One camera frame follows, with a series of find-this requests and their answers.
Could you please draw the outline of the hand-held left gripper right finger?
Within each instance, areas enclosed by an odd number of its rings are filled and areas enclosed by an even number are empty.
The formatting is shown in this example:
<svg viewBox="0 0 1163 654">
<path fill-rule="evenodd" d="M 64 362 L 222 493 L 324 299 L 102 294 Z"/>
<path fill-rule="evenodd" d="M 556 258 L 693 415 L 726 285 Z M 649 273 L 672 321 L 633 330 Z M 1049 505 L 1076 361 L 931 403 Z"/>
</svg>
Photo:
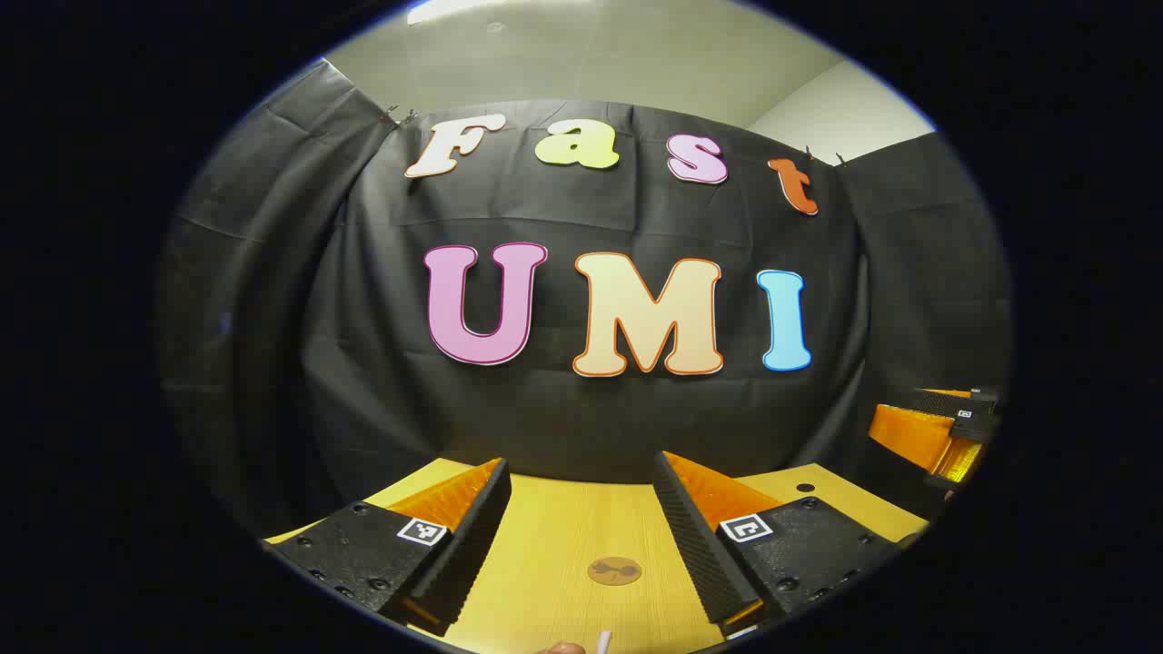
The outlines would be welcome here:
<svg viewBox="0 0 1163 654">
<path fill-rule="evenodd" d="M 776 500 L 672 452 L 652 460 L 652 491 L 722 637 L 802 613 L 902 550 L 818 496 Z"/>
</svg>

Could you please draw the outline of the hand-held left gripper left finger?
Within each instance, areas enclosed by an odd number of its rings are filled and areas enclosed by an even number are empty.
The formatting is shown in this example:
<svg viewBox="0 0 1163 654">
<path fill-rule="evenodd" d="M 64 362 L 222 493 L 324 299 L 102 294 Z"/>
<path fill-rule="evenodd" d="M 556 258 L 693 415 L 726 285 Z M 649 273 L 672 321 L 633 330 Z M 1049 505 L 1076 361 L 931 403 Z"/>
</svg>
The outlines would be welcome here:
<svg viewBox="0 0 1163 654">
<path fill-rule="evenodd" d="M 502 457 L 381 509 L 354 502 L 267 550 L 370 612 L 444 637 L 511 502 Z"/>
</svg>

